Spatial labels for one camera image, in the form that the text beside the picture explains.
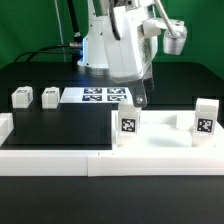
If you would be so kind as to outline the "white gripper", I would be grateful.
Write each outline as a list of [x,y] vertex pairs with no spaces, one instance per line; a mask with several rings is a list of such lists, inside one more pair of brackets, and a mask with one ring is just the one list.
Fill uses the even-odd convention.
[[103,22],[109,73],[118,83],[134,81],[129,84],[133,104],[137,108],[146,107],[145,86],[140,79],[157,51],[152,46],[152,42],[157,42],[156,38],[146,38],[143,31],[143,22],[150,18],[149,12],[146,7],[127,10],[125,6],[115,7],[113,12],[119,40],[113,34],[110,16],[106,16]]

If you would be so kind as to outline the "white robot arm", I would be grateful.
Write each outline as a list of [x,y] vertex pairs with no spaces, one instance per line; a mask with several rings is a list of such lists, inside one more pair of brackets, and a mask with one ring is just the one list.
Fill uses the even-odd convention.
[[129,88],[133,104],[144,107],[153,90],[152,60],[158,40],[144,23],[155,18],[154,2],[87,0],[88,31],[82,41],[78,69],[108,75]]

